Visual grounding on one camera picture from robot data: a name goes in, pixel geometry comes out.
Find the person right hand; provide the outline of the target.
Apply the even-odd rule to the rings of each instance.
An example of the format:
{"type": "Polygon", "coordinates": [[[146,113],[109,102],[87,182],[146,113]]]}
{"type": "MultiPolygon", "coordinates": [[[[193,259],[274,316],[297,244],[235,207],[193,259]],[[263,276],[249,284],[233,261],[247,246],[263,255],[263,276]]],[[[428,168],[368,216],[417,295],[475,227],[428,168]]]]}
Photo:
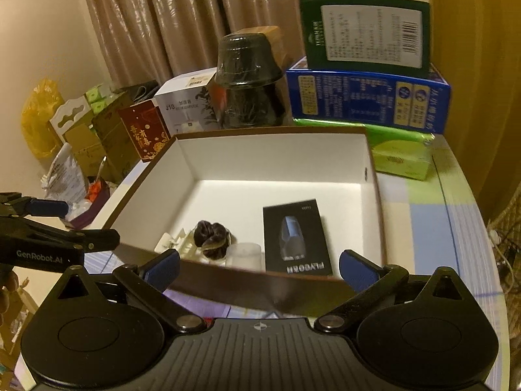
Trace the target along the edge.
{"type": "Polygon", "coordinates": [[[1,286],[0,294],[0,313],[4,314],[8,311],[10,306],[11,294],[14,293],[19,287],[19,278],[17,274],[11,271],[6,279],[5,284],[1,286]]]}

